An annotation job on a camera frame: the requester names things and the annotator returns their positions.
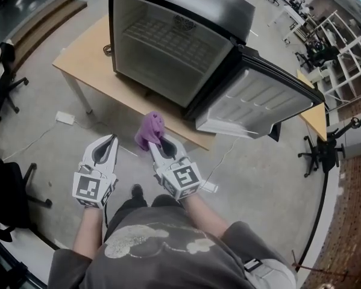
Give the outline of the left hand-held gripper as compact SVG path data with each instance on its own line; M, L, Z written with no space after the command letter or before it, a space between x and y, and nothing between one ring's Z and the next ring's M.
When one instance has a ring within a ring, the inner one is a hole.
M118 157L117 135L106 135L88 145L78 172L74 173L72 196L79 204L103 210L115 190Z

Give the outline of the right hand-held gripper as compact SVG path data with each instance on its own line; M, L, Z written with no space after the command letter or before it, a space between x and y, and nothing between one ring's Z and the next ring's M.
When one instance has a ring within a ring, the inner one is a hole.
M154 170L159 184L176 200L197 193L201 188L201 175L196 162L191 162L183 144L171 135L163 136L162 148L148 142Z

